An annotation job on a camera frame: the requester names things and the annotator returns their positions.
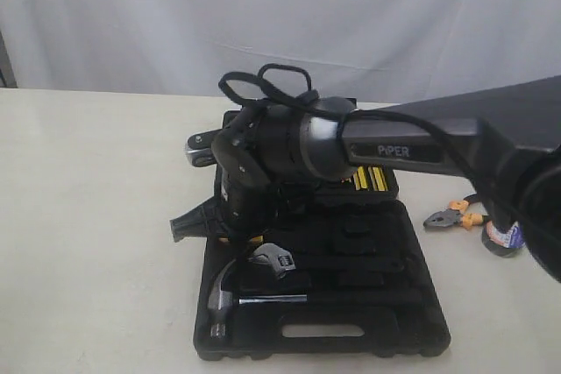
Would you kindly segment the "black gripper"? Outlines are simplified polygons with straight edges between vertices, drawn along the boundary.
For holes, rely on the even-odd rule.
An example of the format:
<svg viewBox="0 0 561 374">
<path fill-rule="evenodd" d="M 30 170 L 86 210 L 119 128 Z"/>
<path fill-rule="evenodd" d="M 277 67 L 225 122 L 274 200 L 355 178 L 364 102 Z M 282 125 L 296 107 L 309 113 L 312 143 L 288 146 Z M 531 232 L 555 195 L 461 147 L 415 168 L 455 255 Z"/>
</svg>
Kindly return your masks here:
<svg viewBox="0 0 561 374">
<path fill-rule="evenodd" d="M 254 190 L 218 170 L 210 202 L 169 221 L 172 238 L 175 243 L 190 237 L 247 239 L 302 214 L 315 193 L 312 179 L 277 180 L 263 190 Z"/>
</svg>

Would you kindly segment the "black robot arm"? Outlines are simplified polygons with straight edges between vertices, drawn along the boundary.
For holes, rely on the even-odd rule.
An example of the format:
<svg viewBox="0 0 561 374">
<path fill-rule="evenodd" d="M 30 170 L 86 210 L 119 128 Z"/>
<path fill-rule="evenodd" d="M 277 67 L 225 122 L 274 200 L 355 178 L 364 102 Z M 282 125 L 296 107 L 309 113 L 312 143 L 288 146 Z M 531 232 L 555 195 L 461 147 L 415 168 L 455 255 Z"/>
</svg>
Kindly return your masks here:
<svg viewBox="0 0 561 374">
<path fill-rule="evenodd" d="M 383 166 L 469 180 L 494 226 L 520 226 L 532 257 L 559 278 L 558 77 L 378 109 L 312 87 L 292 96 L 263 74 L 229 72 L 218 86 L 240 110 L 186 151 L 193 166 L 218 166 L 224 187 L 170 222 L 175 241 L 248 235 L 271 224 L 283 184 Z"/>
</svg>

